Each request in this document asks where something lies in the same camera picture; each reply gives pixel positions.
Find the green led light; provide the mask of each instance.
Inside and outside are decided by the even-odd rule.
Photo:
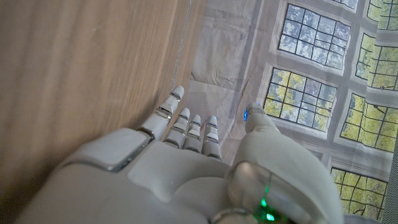
[[[265,198],[263,198],[263,199],[261,200],[261,206],[263,206],[263,207],[266,207],[266,206],[267,206],[267,202],[266,202],[266,199],[265,199]]]
[[[274,220],[275,220],[274,216],[271,215],[271,214],[267,214],[267,219],[268,219],[269,221],[274,221]]]

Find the blue light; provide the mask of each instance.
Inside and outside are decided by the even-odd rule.
[[[248,119],[248,110],[244,109],[244,116],[243,116],[243,120],[246,121]]]
[[[274,216],[271,215],[271,214],[267,214],[267,219],[268,219],[269,221],[274,221],[274,220],[275,220]]]

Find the window frame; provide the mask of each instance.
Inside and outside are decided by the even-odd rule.
[[[296,73],[297,75],[301,75],[302,74],[302,72],[297,71],[295,69],[288,69],[286,67],[281,67],[281,66],[277,66],[275,64],[266,63],[266,66],[264,68],[264,73],[262,75],[262,80],[261,80],[261,86],[262,86],[261,90],[262,91],[258,92],[257,98],[256,98],[256,101],[261,103],[261,106],[263,108],[264,108],[264,102],[265,102],[265,100],[267,98],[268,89],[269,89],[270,84],[271,84],[273,68],[280,69],[280,70],[286,70],[286,71],[289,71],[289,72],[293,72],[293,73]],[[304,76],[306,78],[310,78],[310,79],[315,80],[317,82],[320,82],[322,84],[329,85],[329,86],[332,86],[332,87],[336,88],[335,100],[334,100],[334,102],[333,102],[333,104],[331,106],[330,119],[328,119],[328,121],[326,123],[326,131],[325,132],[324,131],[320,131],[318,129],[310,128],[308,126],[305,126],[303,124],[294,123],[292,121],[288,121],[288,120],[282,119],[282,118],[276,118],[274,116],[269,116],[269,117],[277,126],[280,126],[280,127],[283,127],[283,128],[288,128],[288,129],[291,129],[293,131],[297,131],[297,132],[300,132],[300,133],[308,134],[308,135],[311,135],[311,136],[314,136],[314,137],[317,137],[317,138],[320,138],[320,139],[327,139],[328,133],[330,133],[329,132],[329,127],[330,127],[330,123],[331,123],[331,117],[333,116],[333,112],[334,112],[334,109],[335,109],[335,106],[336,106],[336,99],[338,98],[339,88],[334,83],[320,81],[319,78],[314,77],[312,75],[301,75],[301,76]]]
[[[346,122],[346,119],[347,119],[348,111],[350,109],[349,105],[351,104],[351,95],[352,94],[361,96],[361,94],[358,93],[357,91],[353,91],[352,89],[348,90],[348,94],[347,94],[346,100],[345,100],[345,105],[344,105],[344,107],[342,109],[343,114],[341,115],[340,121],[339,121],[339,123],[337,125],[335,138],[334,138],[333,141],[335,143],[342,144],[344,146],[348,146],[348,147],[354,148],[356,150],[369,153],[369,154],[374,155],[374,156],[380,156],[380,157],[386,158],[386,159],[387,158],[392,158],[392,155],[394,154],[393,152],[386,151],[386,150],[383,150],[383,149],[378,149],[378,148],[371,147],[371,146],[367,146],[367,145],[362,144],[361,142],[358,142],[358,140],[355,141],[355,140],[344,138],[344,137],[340,136],[340,134],[341,134],[341,132],[343,130],[344,124]],[[367,101],[367,103],[369,103],[371,105],[378,105],[378,106],[387,107],[387,108],[391,108],[392,107],[391,105],[385,105],[383,103],[376,103],[376,102],[373,102],[373,101]]]
[[[314,29],[314,28],[312,28],[312,27],[310,27],[310,26],[307,26],[307,25],[305,25],[305,24],[303,23],[303,21],[302,21],[302,22],[297,22],[297,21],[294,21],[294,20],[291,20],[291,19],[287,18],[287,12],[288,12],[288,10],[289,10],[289,6],[290,6],[290,5],[291,5],[291,6],[295,6],[295,7],[300,7],[300,8],[302,8],[302,9],[304,9],[304,13],[305,13],[305,11],[310,11],[310,12],[314,13],[315,15],[319,16],[317,28]],[[332,34],[327,34],[327,33],[324,33],[324,32],[322,32],[322,31],[318,30],[319,24],[320,24],[320,19],[321,19],[322,17],[327,18],[327,19],[331,19],[331,20],[333,20],[333,21],[335,22],[335,25],[334,25],[333,33],[332,33]],[[298,33],[298,37],[294,37],[294,36],[291,36],[291,35],[288,35],[288,34],[284,34],[284,33],[283,33],[283,30],[284,30],[286,21],[292,21],[292,22],[296,22],[296,23],[299,23],[299,24],[300,24],[300,31],[299,31],[299,33]],[[349,35],[348,35],[347,40],[341,39],[341,38],[339,38],[339,37],[337,37],[337,36],[335,35],[335,30],[336,30],[337,22],[340,22],[340,23],[343,24],[344,26],[348,26],[348,27],[349,27]],[[314,44],[311,44],[311,43],[309,43],[309,42],[307,42],[307,41],[304,41],[304,40],[301,40],[301,39],[300,39],[300,34],[301,34],[302,29],[303,29],[303,26],[306,26],[306,27],[309,27],[309,28],[315,30]],[[309,9],[309,8],[307,8],[307,7],[300,6],[300,5],[298,5],[298,4],[292,4],[292,3],[288,2],[287,5],[286,5],[286,8],[285,8],[284,16],[283,16],[282,30],[281,30],[281,32],[280,32],[280,34],[279,34],[279,42],[278,42],[278,44],[277,44],[277,50],[282,51],[282,52],[285,52],[285,53],[287,53],[287,54],[294,55],[294,56],[296,56],[296,57],[300,57],[300,58],[302,58],[302,59],[304,59],[304,60],[309,60],[309,61],[311,61],[311,62],[313,62],[313,63],[315,63],[315,64],[317,64],[317,65],[321,65],[322,67],[328,67],[328,68],[331,68],[331,69],[334,69],[334,70],[339,70],[339,71],[341,71],[341,72],[343,73],[343,72],[344,72],[344,69],[345,69],[345,65],[346,65],[346,64],[345,64],[345,61],[346,61],[347,49],[348,49],[348,46],[349,46],[349,42],[350,42],[350,40],[351,40],[351,31],[352,31],[352,26],[351,26],[351,24],[347,24],[347,23],[341,21],[340,19],[335,19],[335,18],[333,18],[333,17],[326,16],[326,15],[324,15],[324,14],[322,14],[322,13],[319,13],[319,11],[311,10],[311,9]],[[326,35],[330,35],[330,36],[331,36],[330,43],[327,42],[327,43],[329,44],[329,49],[324,49],[323,47],[319,47],[319,46],[316,46],[316,45],[315,45],[315,41],[317,40],[317,39],[316,39],[316,35],[317,35],[318,32],[319,32],[319,33],[322,33],[322,34],[326,34]],[[282,36],[283,36],[283,35],[286,36],[286,37],[293,38],[293,39],[295,39],[295,40],[297,41],[297,43],[295,44],[295,53],[289,52],[289,51],[284,50],[284,49],[281,49],[281,48],[279,47],[279,46],[280,46],[280,43],[281,43],[281,41],[282,41]],[[342,41],[347,42],[346,46],[345,46],[345,47],[341,47],[341,46],[339,46],[339,45],[333,44],[333,43],[332,43],[332,42],[333,42],[333,38],[340,39],[340,40],[342,40]],[[320,63],[320,62],[317,62],[316,60],[313,60],[313,59],[311,59],[311,58],[306,58],[306,57],[304,57],[304,56],[302,56],[302,55],[296,54],[297,46],[299,45],[299,44],[298,44],[298,41],[305,42],[305,43],[310,44],[310,45],[312,46],[312,54],[311,54],[311,57],[312,57],[312,55],[313,55],[313,51],[314,51],[314,48],[315,48],[315,47],[318,47],[318,48],[323,49],[323,50],[327,50],[328,53],[327,53],[327,55],[326,55],[325,64],[322,64],[322,63]],[[339,47],[339,48],[342,48],[342,49],[344,50],[343,54],[341,55],[340,53],[333,51],[333,50],[331,49],[331,46],[332,46],[332,45],[335,45],[335,46],[337,46],[337,47]],[[342,57],[342,58],[341,58],[341,69],[335,68],[335,67],[332,67],[332,66],[327,65],[327,61],[328,61],[330,52],[333,52],[333,53],[335,53],[335,54],[338,54],[338,55],[340,55],[340,56]]]
[[[352,171],[349,171],[349,170],[340,169],[340,168],[335,167],[335,166],[332,166],[332,167],[331,167],[331,169],[330,169],[330,174],[333,172],[333,169],[335,169],[335,170],[340,170],[340,171],[345,172],[345,173],[344,173],[344,176],[343,176],[343,180],[341,181],[341,183],[337,183],[337,182],[334,182],[334,183],[335,183],[337,186],[340,186],[340,200],[349,201],[348,211],[349,211],[349,208],[350,208],[350,206],[351,206],[351,202],[356,202],[356,203],[359,203],[359,204],[361,204],[361,205],[369,205],[369,206],[372,206],[372,207],[376,207],[376,208],[379,209],[379,212],[378,212],[378,214],[377,214],[376,220],[379,220],[379,219],[380,219],[380,214],[382,214],[382,211],[385,210],[385,207],[383,208],[383,205],[385,205],[385,204],[384,204],[384,201],[385,201],[385,199],[386,199],[386,193],[387,193],[387,188],[388,188],[388,182],[383,181],[383,180],[381,180],[381,179],[374,178],[374,177],[370,177],[370,176],[367,176],[367,175],[363,175],[363,174],[359,174],[359,173],[356,173],[356,172],[352,172]],[[358,181],[357,181],[357,183],[356,183],[355,186],[344,184],[344,178],[345,178],[345,175],[346,175],[347,173],[355,174],[355,175],[358,175],[358,176],[359,176]],[[373,191],[373,190],[366,190],[366,189],[361,189],[361,188],[357,187],[357,184],[358,184],[359,180],[361,179],[361,177],[370,178],[370,179],[374,179],[374,180],[377,180],[377,181],[380,181],[380,182],[385,183],[385,184],[386,184],[386,188],[384,189],[384,194],[380,194],[379,192],[375,192],[375,191]],[[354,189],[353,189],[353,192],[352,192],[352,194],[351,194],[351,199],[342,199],[342,198],[341,198],[341,193],[342,193],[342,190],[343,190],[343,186],[353,187],[353,188],[354,188]],[[362,203],[362,202],[358,202],[358,201],[353,200],[352,197],[353,197],[353,195],[354,195],[355,189],[364,190],[365,192],[372,192],[372,193],[374,193],[374,194],[382,195],[382,201],[381,201],[380,207],[375,206],[375,205],[371,205],[370,203]],[[361,214],[360,216],[363,217],[364,211],[365,211],[365,208],[364,208],[364,210],[362,211],[362,214]]]
[[[325,65],[322,65],[316,61],[313,61],[311,59],[302,57],[300,55],[296,55],[290,52],[286,52],[284,50],[279,50],[279,43],[280,43],[280,38],[282,36],[282,31],[284,28],[284,22],[285,22],[285,17],[286,17],[286,13],[288,10],[288,4],[293,4],[294,6],[298,6],[298,7],[303,7],[305,9],[308,9],[309,11],[313,11],[318,15],[321,15],[323,17],[327,17],[330,19],[333,19],[334,21],[338,21],[346,26],[350,26],[350,35],[348,37],[347,40],[347,45],[346,45],[346,50],[345,50],[345,56],[347,54],[347,49],[350,48],[350,44],[351,44],[351,35],[352,35],[352,21],[346,20],[343,17],[336,17],[334,14],[331,14],[329,12],[323,11],[319,8],[313,7],[313,6],[309,6],[306,4],[303,4],[301,2],[297,2],[297,1],[292,1],[292,0],[281,0],[279,2],[278,5],[278,14],[277,17],[275,19],[275,26],[272,30],[272,38],[271,38],[271,42],[269,44],[269,52],[279,56],[279,57],[284,57],[284,58],[290,58],[292,60],[295,60],[296,62],[302,62],[302,63],[306,63],[306,64],[310,64],[311,66],[314,66],[317,69],[320,69],[324,72],[330,72],[333,73],[335,75],[338,75],[340,77],[343,76],[344,70],[345,68],[348,66],[346,64],[346,57],[343,57],[343,66],[341,68],[341,70],[337,69],[337,68],[333,68],[333,67],[328,67]]]

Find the wooden surface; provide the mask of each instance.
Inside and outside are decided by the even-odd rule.
[[[0,214],[84,142],[188,86],[205,1],[0,1]]]

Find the window pane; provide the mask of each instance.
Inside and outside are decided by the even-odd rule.
[[[308,79],[307,84],[305,84],[305,92],[313,96],[318,96],[320,87],[321,87],[320,82]]]
[[[348,40],[349,26],[337,22],[335,27],[335,35],[343,40]]]
[[[285,26],[283,33],[287,35],[291,35],[292,37],[298,37],[300,33],[301,24],[294,21],[285,21]]]
[[[281,109],[282,109],[281,102],[266,99],[266,103],[264,106],[265,113],[279,117]]]
[[[274,100],[283,101],[285,97],[285,92],[285,87],[271,83],[269,85],[268,97]]]
[[[326,65],[329,65],[330,67],[333,68],[341,69],[343,66],[343,56],[336,54],[334,52],[329,52]]]
[[[343,131],[341,132],[341,137],[345,137],[356,141],[358,139],[358,133],[359,133],[359,126],[345,123],[343,126]]]
[[[380,134],[395,138],[398,132],[398,124],[383,122]]]
[[[310,103],[312,105],[316,105],[316,103],[317,103],[317,99],[315,97],[313,97],[313,96],[308,95],[308,94],[304,94],[303,101],[307,102],[307,103]]]
[[[313,127],[320,131],[325,131],[327,122],[328,118],[326,116],[316,114]]]
[[[315,40],[316,33],[317,33],[317,31],[315,29],[312,29],[307,26],[303,26],[301,29],[301,33],[300,33],[300,40],[304,40],[306,42],[313,44],[313,42]]]
[[[289,4],[286,18],[297,21],[297,22],[302,22],[303,16],[304,16],[303,8]]]
[[[326,63],[326,58],[328,56],[328,51],[321,49],[319,47],[313,48],[312,60],[324,65]]]
[[[308,10],[305,11],[304,20],[303,20],[303,23],[305,25],[316,29],[318,26],[318,21],[319,21],[319,15],[316,15],[315,13]]]
[[[276,84],[280,84],[282,86],[287,86],[287,82],[289,80],[290,72],[285,70],[274,69],[272,72],[272,82]]]
[[[321,91],[319,92],[319,98],[324,100],[333,101],[335,100],[336,88],[328,85],[322,85]]]
[[[285,102],[291,105],[300,106],[302,95],[303,95],[302,92],[292,89],[287,89]]]
[[[306,58],[311,58],[312,55],[312,44],[308,44],[306,42],[302,42],[299,40],[297,42],[297,50],[296,54],[301,55]]]
[[[326,34],[333,34],[335,24],[336,22],[334,20],[321,16],[318,30]]]
[[[282,108],[282,114],[280,115],[280,117],[283,119],[287,119],[289,121],[296,122],[298,115],[299,115],[298,107],[284,104]]]
[[[297,39],[282,35],[280,38],[279,48],[288,52],[294,53],[296,51]]]
[[[307,110],[300,110],[297,122],[312,127],[315,113]]]
[[[289,87],[298,91],[303,91],[305,80],[305,77],[292,73],[289,79]]]

